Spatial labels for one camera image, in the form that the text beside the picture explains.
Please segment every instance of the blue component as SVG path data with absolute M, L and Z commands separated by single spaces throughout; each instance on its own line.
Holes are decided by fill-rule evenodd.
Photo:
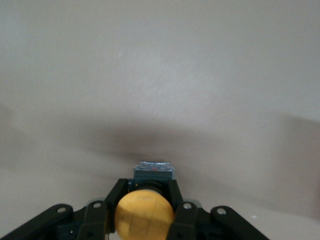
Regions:
M 133 169 L 134 179 L 170 180 L 175 178 L 175 168 L 170 162 L 141 161 Z

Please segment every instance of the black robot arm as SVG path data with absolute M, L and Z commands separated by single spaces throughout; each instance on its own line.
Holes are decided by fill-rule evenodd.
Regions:
M 206 212 L 193 202 L 184 201 L 173 174 L 135 168 L 134 178 L 119 179 L 104 200 L 95 200 L 78 211 L 67 204 L 54 205 L 1 240 L 109 239 L 109 234 L 116 230 L 114 219 L 119 201 L 140 189 L 159 192 L 172 206 L 175 217 L 166 240 L 268 240 L 230 207 L 216 206 Z

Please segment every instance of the black plastic bracket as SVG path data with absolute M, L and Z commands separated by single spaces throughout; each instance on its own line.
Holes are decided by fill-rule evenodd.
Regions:
M 211 212 L 215 224 L 222 225 L 226 231 L 233 233 L 239 240 L 269 240 L 247 220 L 228 206 L 214 207 Z
M 115 211 L 119 201 L 128 193 L 128 179 L 120 178 L 108 196 L 105 198 L 108 209 L 108 219 L 107 219 L 107 233 L 114 233 L 115 228 Z
M 77 240 L 104 240 L 107 224 L 107 203 L 94 201 L 86 207 L 84 222 Z
M 166 240 L 194 240 L 196 238 L 196 222 L 198 208 L 192 202 L 182 202 L 175 211 Z
M 56 225 L 66 223 L 72 218 L 73 208 L 67 204 L 57 204 L 17 229 L 4 236 L 1 240 L 31 240 L 52 230 Z

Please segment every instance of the yellow ball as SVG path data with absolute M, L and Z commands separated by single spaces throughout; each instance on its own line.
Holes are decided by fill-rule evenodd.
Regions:
M 122 240 L 165 240 L 175 213 L 159 193 L 135 190 L 115 209 L 115 230 Z

